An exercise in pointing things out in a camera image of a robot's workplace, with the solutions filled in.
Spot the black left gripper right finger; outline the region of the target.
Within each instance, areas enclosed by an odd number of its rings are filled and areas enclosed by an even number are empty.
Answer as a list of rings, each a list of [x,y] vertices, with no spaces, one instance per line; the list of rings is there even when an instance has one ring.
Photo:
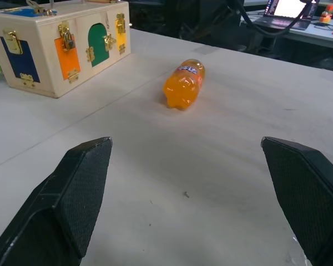
[[[297,142],[265,136],[261,147],[277,201],[306,259],[333,265],[333,164]]]

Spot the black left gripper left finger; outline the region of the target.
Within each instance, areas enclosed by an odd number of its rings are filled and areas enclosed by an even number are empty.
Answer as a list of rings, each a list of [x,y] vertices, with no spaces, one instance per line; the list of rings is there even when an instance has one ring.
[[[103,202],[112,139],[84,142],[28,196],[0,236],[0,265],[80,265]]]

